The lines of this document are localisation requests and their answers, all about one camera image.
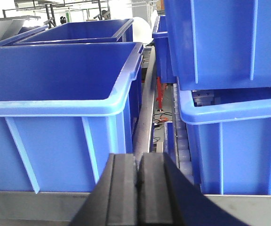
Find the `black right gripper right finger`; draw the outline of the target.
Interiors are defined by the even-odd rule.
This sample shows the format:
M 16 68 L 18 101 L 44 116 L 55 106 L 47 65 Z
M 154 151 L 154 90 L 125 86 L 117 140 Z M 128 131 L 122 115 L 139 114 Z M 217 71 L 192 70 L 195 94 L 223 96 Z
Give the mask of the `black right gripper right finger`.
M 145 153 L 138 172 L 141 226 L 244 226 L 204 196 L 166 153 Z

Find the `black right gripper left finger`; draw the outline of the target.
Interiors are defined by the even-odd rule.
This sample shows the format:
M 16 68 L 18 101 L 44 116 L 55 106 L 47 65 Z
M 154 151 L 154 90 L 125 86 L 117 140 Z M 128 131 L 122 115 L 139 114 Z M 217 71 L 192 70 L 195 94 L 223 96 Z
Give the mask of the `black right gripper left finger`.
M 133 154 L 110 154 L 94 190 L 69 225 L 137 225 L 136 177 Z

